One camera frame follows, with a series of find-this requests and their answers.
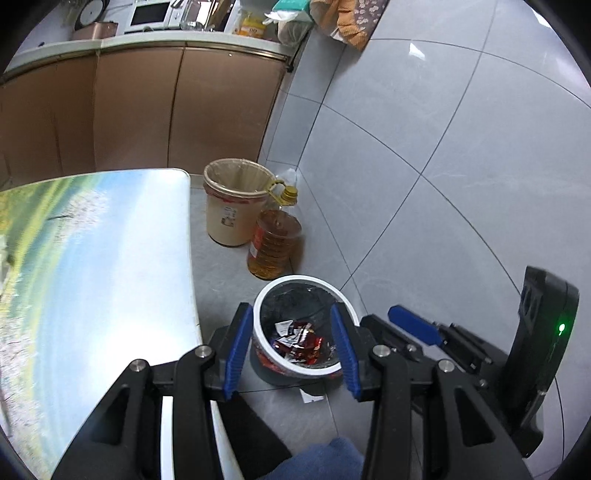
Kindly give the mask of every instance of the trash can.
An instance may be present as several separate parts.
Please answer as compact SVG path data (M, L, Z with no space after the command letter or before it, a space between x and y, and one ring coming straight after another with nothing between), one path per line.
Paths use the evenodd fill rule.
M203 170L207 193L207 233L216 242L237 247L251 240L256 218L275 180L270 170L243 158L212 161Z
M255 372L261 372L262 367L263 380L277 385L340 375L330 322L330 309L336 301L345 304L353 323L359 325L349 300L319 278L288 275L266 285L254 304L251 362ZM312 334L301 350L307 350L307 357L294 359L290 345L294 345L297 332L308 325ZM314 344L319 344L316 358L311 351Z

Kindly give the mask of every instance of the microwave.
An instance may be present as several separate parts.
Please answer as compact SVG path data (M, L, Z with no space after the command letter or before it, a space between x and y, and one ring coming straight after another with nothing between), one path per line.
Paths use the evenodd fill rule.
M188 0L135 0L125 24L125 33L178 30Z

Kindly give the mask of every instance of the yellow bottle cap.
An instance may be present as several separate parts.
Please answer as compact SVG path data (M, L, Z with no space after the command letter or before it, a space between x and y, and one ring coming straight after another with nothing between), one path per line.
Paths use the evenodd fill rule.
M281 200L286 203L297 203L297 188L286 185L283 192L281 192Z

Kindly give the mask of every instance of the beige trash can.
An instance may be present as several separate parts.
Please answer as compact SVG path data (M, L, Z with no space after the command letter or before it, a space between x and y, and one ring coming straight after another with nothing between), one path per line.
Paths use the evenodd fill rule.
M274 180L270 170L243 158L222 158L207 165L203 188L209 236L228 247L250 241Z

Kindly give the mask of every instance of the oil bottle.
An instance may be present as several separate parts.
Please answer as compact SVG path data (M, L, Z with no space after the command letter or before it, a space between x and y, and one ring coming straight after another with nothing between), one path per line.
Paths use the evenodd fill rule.
M301 225L297 217L297 189L286 186L277 197L269 200L256 220L256 227L248 249L248 270L263 280L274 280L287 268L290 255L300 241Z

